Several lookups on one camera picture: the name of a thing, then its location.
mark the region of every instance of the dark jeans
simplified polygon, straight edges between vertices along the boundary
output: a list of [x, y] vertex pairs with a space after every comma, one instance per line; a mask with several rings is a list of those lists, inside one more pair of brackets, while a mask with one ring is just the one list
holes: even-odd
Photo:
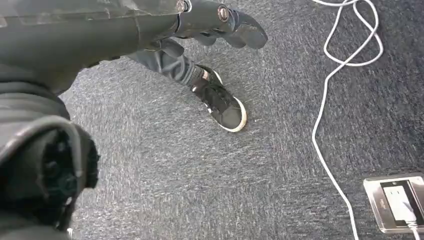
[[155, 52], [141, 50], [128, 57], [153, 72], [189, 87], [193, 85], [193, 79], [203, 74], [203, 71], [184, 55], [175, 58], [161, 50]]

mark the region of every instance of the power cord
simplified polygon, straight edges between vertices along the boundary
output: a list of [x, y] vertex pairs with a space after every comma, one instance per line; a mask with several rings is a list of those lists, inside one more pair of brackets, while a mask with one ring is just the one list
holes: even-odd
[[413, 237], [415, 240], [421, 240], [420, 235], [418, 234], [418, 224], [417, 224], [417, 217], [415, 216], [414, 210], [411, 207], [411, 204], [409, 202], [402, 202], [405, 206], [405, 210], [403, 211], [404, 214], [404, 221], [408, 225], [408, 227], [411, 229], [413, 233]]
[[[339, 63], [340, 65], [334, 69], [326, 78], [325, 78], [325, 82], [324, 82], [324, 91], [323, 91], [323, 96], [322, 96], [322, 102], [321, 102], [321, 106], [319, 108], [319, 114], [318, 117], [316, 119], [315, 125], [313, 127], [312, 130], [312, 143], [313, 146], [315, 147], [316, 153], [318, 154], [318, 158], [322, 164], [322, 166], [324, 167], [328, 177], [330, 178], [331, 182], [333, 183], [333, 185], [335, 186], [335, 188], [337, 189], [338, 193], [340, 194], [340, 196], [343, 198], [344, 202], [346, 203], [347, 209], [349, 211], [349, 217], [350, 217], [350, 223], [352, 226], [352, 231], [353, 231], [353, 236], [355, 240], [359, 240], [358, 237], [358, 231], [357, 231], [357, 227], [355, 224], [355, 216], [354, 216], [354, 212], [352, 209], [352, 205], [349, 202], [348, 198], [346, 197], [345, 193], [342, 191], [342, 189], [340, 188], [339, 184], [337, 183], [336, 179], [334, 178], [333, 174], [331, 173], [329, 167], [327, 166], [326, 161], [323, 158], [323, 155], [321, 154], [320, 148], [317, 144], [317, 140], [316, 140], [316, 135], [317, 135], [317, 129], [318, 126], [320, 125], [320, 121], [321, 118], [323, 116], [323, 112], [324, 112], [324, 107], [326, 105], [326, 99], [327, 99], [327, 92], [328, 92], [328, 85], [329, 85], [329, 80], [332, 76], [334, 76], [338, 71], [340, 71], [344, 66], [350, 66], [350, 67], [360, 67], [360, 66], [365, 66], [368, 64], [371, 64], [375, 61], [377, 61], [381, 55], [383, 54], [384, 48], [383, 48], [383, 43], [380, 40], [379, 36], [376, 34], [377, 32], [377, 28], [379, 27], [379, 15], [377, 13], [376, 7], [374, 6], [374, 4], [370, 1], [370, 0], [363, 0], [365, 2], [368, 3], [368, 5], [371, 7], [372, 12], [374, 13], [374, 18], [375, 18], [375, 25], [374, 27], [372, 27], [363, 17], [362, 15], [358, 12], [357, 9], [357, 2], [359, 0], [344, 0], [342, 3], [330, 3], [330, 2], [325, 2], [325, 1], [321, 1], [321, 0], [312, 0], [318, 4], [321, 5], [325, 5], [325, 6], [331, 6], [331, 7], [338, 7], [338, 12], [337, 12], [337, 16], [335, 18], [334, 21], [334, 25], [331, 29], [330, 34], [328, 35], [327, 40], [325, 41], [324, 44], [324, 52], [327, 55], [327, 57], [329, 57], [330, 59], [332, 59], [333, 61]], [[349, 6], [349, 5], [353, 5], [353, 10], [356, 14], [356, 16], [359, 18], [359, 20], [371, 31], [371, 33], [369, 34], [368, 38], [363, 42], [363, 44], [350, 56], [348, 57], [345, 61], [339, 60], [335, 57], [333, 57], [331, 54], [329, 54], [329, 52], [327, 51], [327, 47], [328, 44], [339, 24], [339, 20], [340, 20], [340, 16], [343, 10], [343, 7], [345, 6]], [[379, 53], [378, 55], [372, 59], [369, 60], [367, 62], [362, 62], [362, 63], [350, 63], [350, 61], [360, 52], [362, 51], [362, 49], [364, 49], [364, 47], [371, 41], [371, 39], [375, 37], [375, 39], [378, 42], [378, 46], [379, 46]]]

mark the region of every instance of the plug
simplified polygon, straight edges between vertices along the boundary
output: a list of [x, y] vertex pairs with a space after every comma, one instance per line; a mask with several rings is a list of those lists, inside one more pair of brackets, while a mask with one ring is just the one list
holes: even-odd
[[414, 210], [403, 186], [383, 187], [391, 212], [396, 221], [415, 222]]

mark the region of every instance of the leg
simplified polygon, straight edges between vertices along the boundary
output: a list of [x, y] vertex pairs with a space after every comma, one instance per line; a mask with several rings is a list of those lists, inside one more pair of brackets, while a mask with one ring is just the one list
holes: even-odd
[[189, 87], [193, 85], [194, 79], [203, 74], [203, 71], [184, 55], [174, 58], [161, 50], [154, 52], [141, 50], [128, 57], [153, 72]]
[[235, 133], [246, 125], [245, 107], [224, 88], [221, 77], [213, 69], [198, 65], [184, 55], [175, 58], [161, 50], [137, 51], [128, 57], [153, 72], [188, 86], [225, 130]]

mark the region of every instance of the shoe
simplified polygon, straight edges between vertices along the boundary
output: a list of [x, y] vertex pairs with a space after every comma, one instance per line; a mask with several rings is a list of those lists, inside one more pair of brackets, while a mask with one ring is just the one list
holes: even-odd
[[198, 65], [208, 72], [193, 81], [191, 91], [206, 105], [208, 112], [223, 129], [236, 133], [243, 129], [248, 115], [243, 103], [228, 92], [220, 75], [206, 66]]

